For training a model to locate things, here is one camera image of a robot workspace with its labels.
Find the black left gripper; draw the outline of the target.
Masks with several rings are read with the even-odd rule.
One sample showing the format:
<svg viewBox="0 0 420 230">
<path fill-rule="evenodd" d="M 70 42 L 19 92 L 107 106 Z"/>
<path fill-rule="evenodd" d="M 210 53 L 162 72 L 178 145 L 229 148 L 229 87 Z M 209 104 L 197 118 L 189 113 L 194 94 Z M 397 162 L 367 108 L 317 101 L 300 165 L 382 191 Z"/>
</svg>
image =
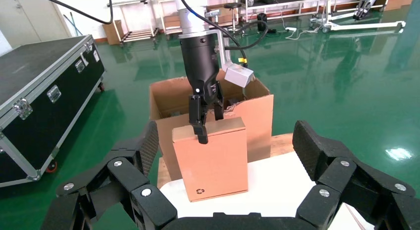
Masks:
<svg viewBox="0 0 420 230">
<path fill-rule="evenodd" d="M 189 100 L 189 123 L 198 142 L 207 144 L 207 105 L 213 105 L 215 120 L 224 119 L 224 98 L 216 79 L 219 64 L 215 34 L 181 38 L 180 44 L 186 76 L 193 90 Z"/>
</svg>

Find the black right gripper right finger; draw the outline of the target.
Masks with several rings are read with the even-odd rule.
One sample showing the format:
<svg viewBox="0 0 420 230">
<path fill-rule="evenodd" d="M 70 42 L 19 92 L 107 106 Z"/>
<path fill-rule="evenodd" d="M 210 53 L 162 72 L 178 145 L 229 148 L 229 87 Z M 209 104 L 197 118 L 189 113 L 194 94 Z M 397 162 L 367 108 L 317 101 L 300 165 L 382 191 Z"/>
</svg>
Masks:
<svg viewBox="0 0 420 230">
<path fill-rule="evenodd" d="M 376 230 L 417 230 L 420 201 L 407 183 L 360 161 L 342 142 L 318 135 L 304 120 L 295 123 L 292 144 L 314 187 L 296 217 L 327 229 L 347 204 Z"/>
</svg>

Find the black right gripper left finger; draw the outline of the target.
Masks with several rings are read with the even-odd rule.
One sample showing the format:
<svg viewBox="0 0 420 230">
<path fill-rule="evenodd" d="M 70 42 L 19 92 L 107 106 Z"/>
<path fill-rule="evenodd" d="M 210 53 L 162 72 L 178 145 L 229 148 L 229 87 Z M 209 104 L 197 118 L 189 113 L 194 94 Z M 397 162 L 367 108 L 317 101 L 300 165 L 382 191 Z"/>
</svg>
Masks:
<svg viewBox="0 0 420 230">
<path fill-rule="evenodd" d="M 177 210 L 149 180 L 158 151 L 157 124 L 150 121 L 138 137 L 117 142 L 94 167 L 60 184 L 41 228 L 90 230 L 120 204 L 138 229 L 163 229 Z"/>
</svg>

